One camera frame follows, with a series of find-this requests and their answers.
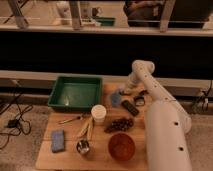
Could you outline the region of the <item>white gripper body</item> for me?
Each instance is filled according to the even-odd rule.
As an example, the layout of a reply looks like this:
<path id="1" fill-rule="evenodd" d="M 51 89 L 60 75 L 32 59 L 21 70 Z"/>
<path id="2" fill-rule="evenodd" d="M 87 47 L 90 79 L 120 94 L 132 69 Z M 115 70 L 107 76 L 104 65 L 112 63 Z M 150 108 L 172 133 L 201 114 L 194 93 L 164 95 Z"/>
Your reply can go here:
<path id="1" fill-rule="evenodd" d="M 127 78 L 123 92 L 127 95 L 131 94 L 133 89 L 138 86 L 139 82 L 140 80 L 138 77 L 134 73 L 131 73 Z"/>

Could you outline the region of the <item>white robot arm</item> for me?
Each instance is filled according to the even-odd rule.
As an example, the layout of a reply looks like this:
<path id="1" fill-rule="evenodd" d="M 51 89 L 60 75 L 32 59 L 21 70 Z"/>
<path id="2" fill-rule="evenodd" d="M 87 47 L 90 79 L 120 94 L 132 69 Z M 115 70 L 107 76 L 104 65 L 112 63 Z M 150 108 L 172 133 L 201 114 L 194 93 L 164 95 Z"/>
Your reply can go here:
<path id="1" fill-rule="evenodd" d="M 144 120 L 148 171 L 192 171 L 185 138 L 191 117 L 152 76 L 154 70 L 153 62 L 135 60 L 124 88 L 130 94 L 142 82 L 152 98 Z"/>

